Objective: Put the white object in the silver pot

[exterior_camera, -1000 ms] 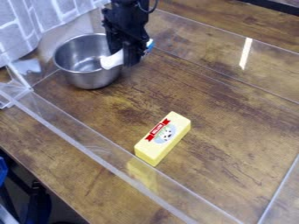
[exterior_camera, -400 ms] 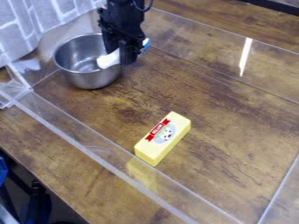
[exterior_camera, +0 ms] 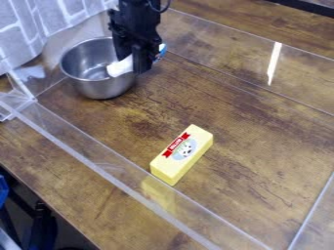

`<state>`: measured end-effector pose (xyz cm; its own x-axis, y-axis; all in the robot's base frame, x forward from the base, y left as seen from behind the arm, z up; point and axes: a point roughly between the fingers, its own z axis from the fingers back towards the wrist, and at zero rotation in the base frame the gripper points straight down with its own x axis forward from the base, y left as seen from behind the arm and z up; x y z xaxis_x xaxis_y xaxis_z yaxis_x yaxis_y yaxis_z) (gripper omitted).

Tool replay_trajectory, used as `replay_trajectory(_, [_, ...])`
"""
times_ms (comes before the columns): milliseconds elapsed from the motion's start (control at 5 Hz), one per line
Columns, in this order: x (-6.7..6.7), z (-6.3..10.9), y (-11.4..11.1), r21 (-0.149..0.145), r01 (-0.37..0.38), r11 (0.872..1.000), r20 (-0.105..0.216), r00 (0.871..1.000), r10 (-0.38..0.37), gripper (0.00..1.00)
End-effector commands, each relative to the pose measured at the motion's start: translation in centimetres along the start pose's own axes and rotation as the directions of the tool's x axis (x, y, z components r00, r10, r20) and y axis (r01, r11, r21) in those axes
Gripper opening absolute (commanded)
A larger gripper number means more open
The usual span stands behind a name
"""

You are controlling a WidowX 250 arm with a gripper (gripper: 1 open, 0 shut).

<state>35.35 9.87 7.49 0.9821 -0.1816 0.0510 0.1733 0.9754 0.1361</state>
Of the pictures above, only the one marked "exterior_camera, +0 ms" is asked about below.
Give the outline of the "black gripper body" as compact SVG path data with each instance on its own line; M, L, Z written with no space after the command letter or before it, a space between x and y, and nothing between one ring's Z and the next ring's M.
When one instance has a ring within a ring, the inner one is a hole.
M129 36L133 46L158 46L162 42L157 31L161 11L161 0L118 0L118 7L108 11L112 35Z

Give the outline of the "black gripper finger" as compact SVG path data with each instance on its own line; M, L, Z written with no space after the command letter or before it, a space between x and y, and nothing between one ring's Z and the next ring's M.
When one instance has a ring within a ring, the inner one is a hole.
M157 55L157 48L154 46L146 46L135 44L133 46L134 55L134 72L135 74L143 74L151 70L153 62Z
M129 36L112 35L118 60L122 61L133 53L133 39Z

